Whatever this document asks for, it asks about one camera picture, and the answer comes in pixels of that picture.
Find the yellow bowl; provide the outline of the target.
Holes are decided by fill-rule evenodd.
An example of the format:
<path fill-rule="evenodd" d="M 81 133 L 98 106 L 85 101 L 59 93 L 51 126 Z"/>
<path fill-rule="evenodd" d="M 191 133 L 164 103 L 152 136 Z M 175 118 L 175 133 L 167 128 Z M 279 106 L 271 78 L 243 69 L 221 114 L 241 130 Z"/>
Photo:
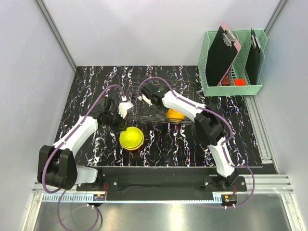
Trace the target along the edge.
<path fill-rule="evenodd" d="M 120 133 L 120 140 L 140 140 L 144 139 L 143 132 L 137 127 L 128 127 L 126 131 Z"/>

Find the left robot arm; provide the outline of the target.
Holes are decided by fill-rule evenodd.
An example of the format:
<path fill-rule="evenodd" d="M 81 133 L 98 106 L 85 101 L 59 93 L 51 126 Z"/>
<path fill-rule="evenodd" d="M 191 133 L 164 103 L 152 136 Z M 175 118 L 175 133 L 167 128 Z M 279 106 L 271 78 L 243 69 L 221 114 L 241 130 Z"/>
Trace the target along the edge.
<path fill-rule="evenodd" d="M 70 190 L 75 185 L 87 184 L 97 191 L 103 187 L 103 173 L 94 167 L 77 166 L 75 156 L 86 140 L 103 125 L 117 132 L 125 131 L 127 114 L 133 104 L 125 97 L 115 106 L 110 97 L 100 98 L 77 123 L 53 145 L 44 145 L 39 151 L 37 180 L 43 189 L 47 186 Z"/>

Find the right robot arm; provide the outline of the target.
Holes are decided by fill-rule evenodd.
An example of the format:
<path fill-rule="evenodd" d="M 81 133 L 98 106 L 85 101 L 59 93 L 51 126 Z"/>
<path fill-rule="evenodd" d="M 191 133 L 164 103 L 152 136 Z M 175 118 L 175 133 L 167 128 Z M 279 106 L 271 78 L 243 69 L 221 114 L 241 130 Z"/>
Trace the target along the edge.
<path fill-rule="evenodd" d="M 217 168 L 217 182 L 214 188 L 229 191 L 236 184 L 238 173 L 227 149 L 226 143 L 232 138 L 224 135 L 225 127 L 232 132 L 230 124 L 210 105 L 200 104 L 183 97 L 169 85 L 159 88 L 152 83 L 141 83 L 138 99 L 160 108 L 174 109 L 189 118 L 195 127 L 196 136 L 208 146 Z"/>

